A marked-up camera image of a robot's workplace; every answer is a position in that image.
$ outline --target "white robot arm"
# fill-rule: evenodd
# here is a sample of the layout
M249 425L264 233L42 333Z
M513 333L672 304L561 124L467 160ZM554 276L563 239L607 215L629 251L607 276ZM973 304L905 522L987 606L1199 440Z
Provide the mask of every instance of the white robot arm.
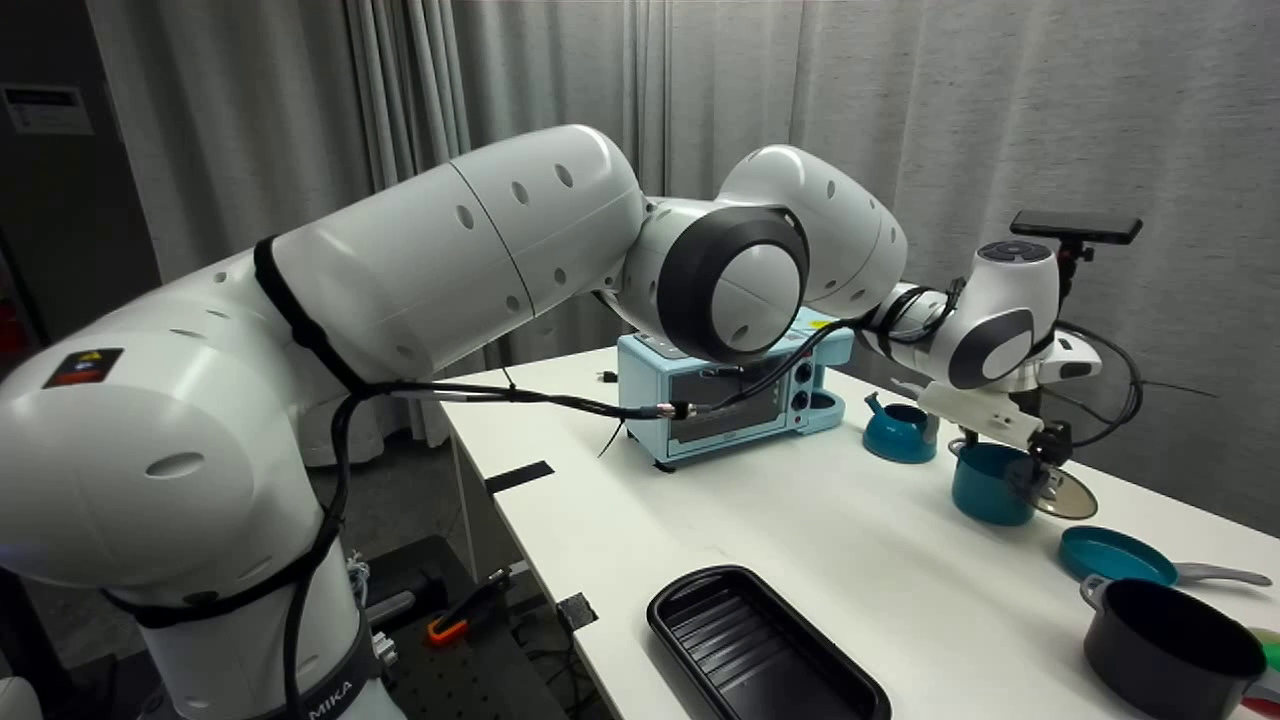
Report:
M1052 365L1048 255L985 247L956 304L905 289L905 259L891 213L799 146L752 152L716 200L645 200L593 128L479 146L190 271L13 372L0 564L107 589L190 720L282 715L280 627L303 589L297 712L399 715L340 544L320 544L297 446L306 407L436 374L593 289L637 328L724 365L762 355L799 304L861 320L872 347L958 390L945 415L1066 369Z

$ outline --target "white table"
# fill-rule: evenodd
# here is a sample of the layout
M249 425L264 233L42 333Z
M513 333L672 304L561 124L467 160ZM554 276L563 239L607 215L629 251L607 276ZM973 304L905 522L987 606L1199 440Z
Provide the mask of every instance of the white table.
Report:
M615 400L607 353L513 369L518 386ZM898 720L1133 715L1085 664L1091 606L1052 561L1059 520L985 526L951 506L951 454L883 464L861 446L872 383L827 372L845 429L771 440L672 475L563 407L451 403L479 475L547 460L554 471L497 494L554 599L601 613L576 641L629 720L682 715L653 664L647 599L708 564L742 564L868 667ZM1232 520L1073 464L1101 494L1089 522L1151 538L1173 561L1216 561L1280 578L1280 544ZM1280 627L1269 590L1199 589L1239 623Z

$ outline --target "cable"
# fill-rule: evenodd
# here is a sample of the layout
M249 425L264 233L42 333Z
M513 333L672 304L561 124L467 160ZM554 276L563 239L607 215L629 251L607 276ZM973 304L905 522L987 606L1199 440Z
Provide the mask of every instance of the cable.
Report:
M607 446L615 443L615 437L623 437L623 425L629 425L629 419L615 419L615 429L607 431L601 454L607 454Z
M1163 390L1183 390L1183 397L1199 397L1199 400L1211 400L1211 390L1202 386L1192 386L1192 383L1173 383L1173 380L1143 380L1149 386L1163 386Z
M1097 437L1074 440L1074 443L1073 443L1073 450L1074 450L1074 446L1089 446L1089 443L1107 440L1112 431L1121 431L1122 425L1133 425L1133 419L1143 413L1143 374L1138 374L1136 358L1133 358L1116 341L1107 341L1107 337L1101 337L1101 333L1091 333L1091 328L1085 328L1085 325L1066 325L1066 320L1059 320L1059 328L1063 328L1063 333L1078 333L1078 337L1102 342L1102 347L1116 353L1121 365L1129 369L1129 400L1122 400L1122 413L1121 413L1112 425L1102 425Z
M1097 413L1091 403L1085 403L1085 400L1074 400L1074 397L1063 397L1063 390L1052 390L1052 386L1044 386L1044 397L1052 397L1052 400L1059 400L1059 403L1073 403L1074 413L1085 413L1085 415L1091 415L1091 419L1101 419L1101 425L1116 425L1116 415L1102 415L1102 413Z
M621 407L621 403L601 403L588 397L561 397L561 390L527 390L527 386L492 386L492 383L371 383L374 397L394 397L394 390L433 390L444 403L561 403L576 407L588 415L611 415L611 419L672 419L682 407L680 403L647 403L647 407Z
M861 333L861 328L868 328L868 325L864 325L864 320L832 320L832 325L806 333L799 347L790 347L787 355L780 355L777 365L769 365L769 372L758 372L752 383L742 383L742 386L733 390L728 400L708 403L708 407L693 407L693 413L720 413L720 407L728 407L728 403L741 403L741 400L752 400L752 397L769 390L769 386L771 386L777 380L783 380L803 355L811 355L811 347L816 347L819 341L827 341L827 337L841 333L841 328Z
M371 390L359 390L359 397L346 397L332 419L326 419L326 440L332 440L332 460L337 460L337 485L332 485L332 494L326 503L320 506L320 526L317 526L317 538L306 547L306 570L293 582L293 596L286 596L286 615L282 615L282 706L293 720L303 720L306 712L298 706L298 687L297 687L297 647L298 647L298 623L303 623L303 606L306 606L306 589L312 589L312 577L317 567L325 564L340 522L344 522L344 510L346 510L346 480L350 480L350 460L346 460L346 440L350 440L350 415L354 407L368 400Z

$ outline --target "sticker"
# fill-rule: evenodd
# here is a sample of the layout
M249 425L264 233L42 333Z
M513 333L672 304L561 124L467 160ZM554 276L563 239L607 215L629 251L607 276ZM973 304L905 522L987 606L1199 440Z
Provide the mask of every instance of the sticker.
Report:
M93 347L93 353L73 353L42 386L64 386L64 383L98 383L113 374L117 358L125 347Z

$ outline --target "blue mug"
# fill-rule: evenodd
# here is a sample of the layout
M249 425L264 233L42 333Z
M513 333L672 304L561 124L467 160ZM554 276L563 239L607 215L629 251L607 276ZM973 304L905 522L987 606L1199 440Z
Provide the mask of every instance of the blue mug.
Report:
M868 397L872 425L864 429L864 446L891 464L928 464L937 454L937 415L910 403L880 403Z
M1032 454L1000 443L958 443L951 503L978 522L1027 522L1044 490Z

